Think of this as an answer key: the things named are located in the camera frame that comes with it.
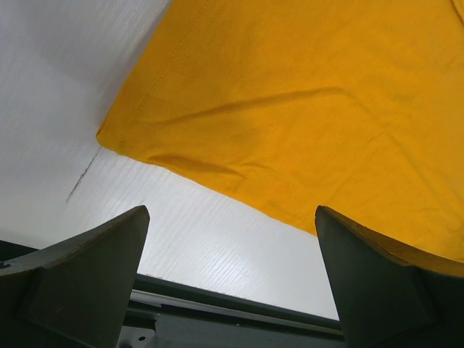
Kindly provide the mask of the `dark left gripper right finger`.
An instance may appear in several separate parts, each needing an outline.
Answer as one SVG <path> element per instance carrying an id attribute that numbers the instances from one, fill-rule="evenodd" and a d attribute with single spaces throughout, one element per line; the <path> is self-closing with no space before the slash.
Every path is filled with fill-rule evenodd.
<path id="1" fill-rule="evenodd" d="M 382 235 L 329 207 L 315 227 L 348 347 L 462 347 L 463 263 Z"/>

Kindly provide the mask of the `orange t shirt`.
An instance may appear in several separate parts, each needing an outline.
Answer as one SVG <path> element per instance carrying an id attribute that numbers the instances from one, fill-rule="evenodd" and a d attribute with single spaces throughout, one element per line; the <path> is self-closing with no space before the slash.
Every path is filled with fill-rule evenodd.
<path id="1" fill-rule="evenodd" d="M 309 233 L 463 259 L 461 1 L 174 1 L 97 134 Z"/>

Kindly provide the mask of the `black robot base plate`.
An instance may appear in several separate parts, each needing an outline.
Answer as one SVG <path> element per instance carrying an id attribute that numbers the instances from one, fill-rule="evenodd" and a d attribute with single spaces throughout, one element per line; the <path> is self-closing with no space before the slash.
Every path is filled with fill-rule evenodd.
<path id="1" fill-rule="evenodd" d="M 1 263 L 38 251 L 7 241 Z M 231 301 L 194 301 L 185 289 L 173 295 L 142 290 L 136 273 L 115 347 L 343 347 L 339 327 L 328 320 L 291 317 L 280 310 Z"/>

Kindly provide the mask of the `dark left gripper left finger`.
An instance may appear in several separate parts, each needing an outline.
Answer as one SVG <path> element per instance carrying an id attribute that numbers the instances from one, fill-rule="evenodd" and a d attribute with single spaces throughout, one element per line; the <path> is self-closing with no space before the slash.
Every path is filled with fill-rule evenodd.
<path id="1" fill-rule="evenodd" d="M 1 263 L 2 347 L 115 347 L 149 227 L 145 206 Z"/>

